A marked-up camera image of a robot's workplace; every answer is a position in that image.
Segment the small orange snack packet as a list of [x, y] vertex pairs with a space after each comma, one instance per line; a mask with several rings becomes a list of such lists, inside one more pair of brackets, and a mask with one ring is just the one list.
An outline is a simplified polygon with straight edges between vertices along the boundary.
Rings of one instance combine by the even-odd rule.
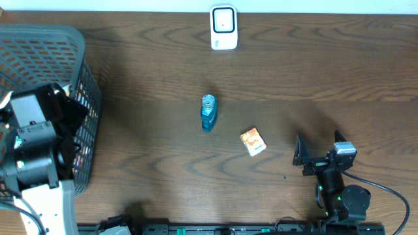
[[251, 157], [260, 154], [266, 149], [266, 143], [256, 127], [242, 133], [240, 139]]

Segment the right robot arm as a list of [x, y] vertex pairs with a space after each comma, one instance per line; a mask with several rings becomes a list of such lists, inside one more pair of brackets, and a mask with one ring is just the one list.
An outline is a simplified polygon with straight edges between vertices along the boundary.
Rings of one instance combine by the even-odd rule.
[[353, 166], [355, 146], [340, 131], [334, 132], [334, 145], [324, 157], [312, 157], [302, 134], [297, 134], [294, 166], [302, 166], [303, 176], [315, 176], [315, 202], [325, 210], [329, 223], [356, 223], [366, 219], [370, 205], [369, 190], [346, 185], [342, 173]]

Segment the blue mouthwash bottle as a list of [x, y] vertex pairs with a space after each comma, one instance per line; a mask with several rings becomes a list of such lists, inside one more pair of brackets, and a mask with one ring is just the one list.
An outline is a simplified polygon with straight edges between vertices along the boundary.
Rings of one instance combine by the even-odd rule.
[[217, 99], [211, 94], [206, 94], [202, 98], [201, 106], [202, 129], [210, 132], [217, 120]]

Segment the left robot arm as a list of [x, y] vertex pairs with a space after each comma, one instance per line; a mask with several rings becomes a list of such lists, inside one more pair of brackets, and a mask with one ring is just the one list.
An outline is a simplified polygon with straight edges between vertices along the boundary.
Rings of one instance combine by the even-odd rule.
[[28, 234], [78, 234], [73, 163], [82, 145], [74, 138], [87, 108], [57, 84], [12, 92], [1, 109], [6, 127], [1, 179]]

